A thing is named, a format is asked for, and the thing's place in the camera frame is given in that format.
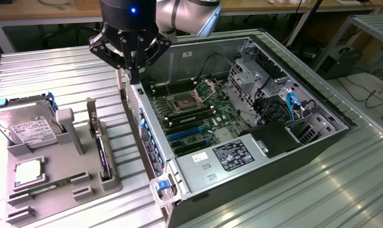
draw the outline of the hard drive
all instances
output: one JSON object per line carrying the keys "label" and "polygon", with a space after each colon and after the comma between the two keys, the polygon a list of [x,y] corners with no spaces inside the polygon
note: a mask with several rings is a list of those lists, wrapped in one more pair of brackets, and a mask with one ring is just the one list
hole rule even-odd
{"label": "hard drive", "polygon": [[56,135],[64,132],[56,122],[52,94],[14,100],[0,99],[0,131],[11,145],[26,144],[38,148],[58,142]]}

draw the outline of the wooden table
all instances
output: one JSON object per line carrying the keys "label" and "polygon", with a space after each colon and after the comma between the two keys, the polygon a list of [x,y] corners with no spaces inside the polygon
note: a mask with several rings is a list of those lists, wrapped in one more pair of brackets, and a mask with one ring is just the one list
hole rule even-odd
{"label": "wooden table", "polygon": [[[294,30],[289,44],[291,44],[297,37],[297,34],[314,7],[315,1],[317,0],[313,0],[313,3],[301,5],[298,12],[303,13],[303,16],[298,22],[298,26]],[[375,10],[373,13],[377,13],[383,6],[383,1],[371,1],[375,5]],[[271,4],[265,0],[222,0],[222,4],[223,16],[295,13],[298,8],[298,5],[294,5],[291,3],[275,2],[274,4]],[[318,12],[355,11],[363,10],[363,8],[363,5],[345,6],[334,0],[325,0],[318,9]],[[68,24],[100,21],[102,13],[99,9],[78,10],[76,6],[71,5],[66,7],[66,10],[60,10],[55,7],[42,5],[38,0],[14,0],[12,4],[0,5],[2,50],[4,53],[15,52],[14,45],[3,31],[3,27],[6,26]]]}

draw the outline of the motherboard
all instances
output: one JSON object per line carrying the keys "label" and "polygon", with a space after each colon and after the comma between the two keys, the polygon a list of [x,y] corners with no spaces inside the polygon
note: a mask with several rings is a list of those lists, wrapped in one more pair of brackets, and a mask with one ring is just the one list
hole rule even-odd
{"label": "motherboard", "polygon": [[150,87],[151,105],[178,156],[237,138],[250,127],[215,79]]}

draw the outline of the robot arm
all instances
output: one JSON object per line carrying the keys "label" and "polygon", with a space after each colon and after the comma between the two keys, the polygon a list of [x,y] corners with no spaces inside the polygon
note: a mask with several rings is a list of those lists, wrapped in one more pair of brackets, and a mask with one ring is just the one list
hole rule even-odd
{"label": "robot arm", "polygon": [[138,84],[139,70],[155,63],[171,45],[159,28],[209,36],[222,5],[219,0],[100,0],[100,8],[103,28],[90,38],[90,51],[114,68],[128,70],[130,83]]}

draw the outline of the metal slotted surface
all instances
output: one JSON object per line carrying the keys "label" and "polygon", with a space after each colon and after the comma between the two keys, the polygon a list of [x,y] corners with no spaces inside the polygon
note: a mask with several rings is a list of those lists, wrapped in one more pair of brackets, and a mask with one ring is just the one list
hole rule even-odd
{"label": "metal slotted surface", "polygon": [[357,15],[353,17],[353,23],[383,41],[383,14]]}
{"label": "metal slotted surface", "polygon": [[[383,129],[374,127],[366,116],[359,117],[355,107],[343,103],[343,97],[267,33],[249,30],[218,33],[215,37],[253,33],[322,91],[358,128],[310,165],[182,227],[383,227]],[[0,96],[14,98],[47,90],[56,95],[60,108],[74,109],[78,125],[87,120],[86,97],[98,99],[98,113],[108,125],[123,190],[46,218],[32,227],[72,227],[80,222],[79,227],[163,228],[165,218],[148,190],[148,178],[119,104],[115,73],[90,54],[87,47],[3,56]],[[0,135],[0,227],[4,227],[4,165],[6,140]]]}

